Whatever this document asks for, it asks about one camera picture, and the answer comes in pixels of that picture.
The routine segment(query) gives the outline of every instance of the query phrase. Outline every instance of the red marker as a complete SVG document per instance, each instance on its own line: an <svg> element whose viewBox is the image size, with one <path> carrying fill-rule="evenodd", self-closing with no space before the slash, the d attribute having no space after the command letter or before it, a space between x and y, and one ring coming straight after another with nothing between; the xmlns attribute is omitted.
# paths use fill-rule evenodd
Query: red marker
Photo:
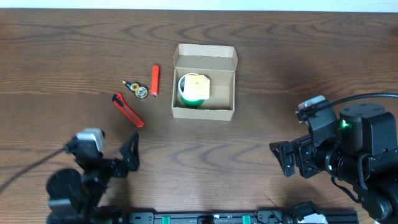
<svg viewBox="0 0 398 224"><path fill-rule="evenodd" d="M150 89L151 95L156 97L159 94L159 66L154 65L152 69L152 88Z"/></svg>
<svg viewBox="0 0 398 224"><path fill-rule="evenodd" d="M121 93L116 93L112 97L112 102L113 104L116 105L119 110L121 110L124 115L126 115L131 122L133 122L138 128L141 128L144 126L143 120L141 120L140 117L127 105L127 103L124 101L123 96Z"/></svg>

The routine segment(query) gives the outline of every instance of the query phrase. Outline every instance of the white background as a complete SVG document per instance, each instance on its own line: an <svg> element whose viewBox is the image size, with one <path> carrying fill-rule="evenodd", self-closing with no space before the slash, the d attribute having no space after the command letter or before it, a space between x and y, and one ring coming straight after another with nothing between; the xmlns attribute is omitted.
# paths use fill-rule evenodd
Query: white background
<svg viewBox="0 0 398 224"><path fill-rule="evenodd" d="M398 12L398 0L0 0L0 7Z"/></svg>

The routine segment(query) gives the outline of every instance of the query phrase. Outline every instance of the black and yellow tool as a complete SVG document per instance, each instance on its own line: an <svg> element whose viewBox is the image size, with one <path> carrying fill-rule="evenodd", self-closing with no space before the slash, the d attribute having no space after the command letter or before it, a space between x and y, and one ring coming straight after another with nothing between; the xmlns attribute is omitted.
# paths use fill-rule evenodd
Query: black and yellow tool
<svg viewBox="0 0 398 224"><path fill-rule="evenodd" d="M139 82L126 82L123 81L123 83L126 85L126 87L131 90L136 97L139 99L144 99L145 97L148 96L148 87L139 83Z"/></svg>

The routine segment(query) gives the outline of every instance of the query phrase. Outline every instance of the wood grain surface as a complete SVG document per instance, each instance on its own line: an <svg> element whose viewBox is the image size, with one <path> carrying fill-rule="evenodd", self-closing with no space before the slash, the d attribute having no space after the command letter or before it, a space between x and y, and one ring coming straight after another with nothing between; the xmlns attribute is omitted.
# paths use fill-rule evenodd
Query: wood grain surface
<svg viewBox="0 0 398 224"><path fill-rule="evenodd" d="M77 169L73 156L59 154L8 181L83 128L104 130L105 156L118 156L137 131L112 104L120 91L146 122L141 167L114 179L101 204L164 212L312 200L356 209L361 223L372 223L328 174L284 177L268 144L307 133L294 111L311 97L398 92L397 21L398 14L1 9L0 222L45 222L46 181L56 170ZM178 43L236 48L232 121L173 119ZM121 81L150 85L155 63L160 95L138 100ZM396 100L363 101L398 115Z"/></svg>

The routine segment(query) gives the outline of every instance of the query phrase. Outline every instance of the cardboard box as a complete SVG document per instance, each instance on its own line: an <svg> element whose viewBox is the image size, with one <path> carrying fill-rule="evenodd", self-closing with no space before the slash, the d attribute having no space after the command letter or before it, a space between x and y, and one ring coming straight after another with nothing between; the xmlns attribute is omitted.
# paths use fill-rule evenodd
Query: cardboard box
<svg viewBox="0 0 398 224"><path fill-rule="evenodd" d="M235 111L235 70L238 57L234 47L179 44L174 56L172 112L174 118L230 121ZM190 72L210 79L210 98L197 108L185 106L178 81Z"/></svg>

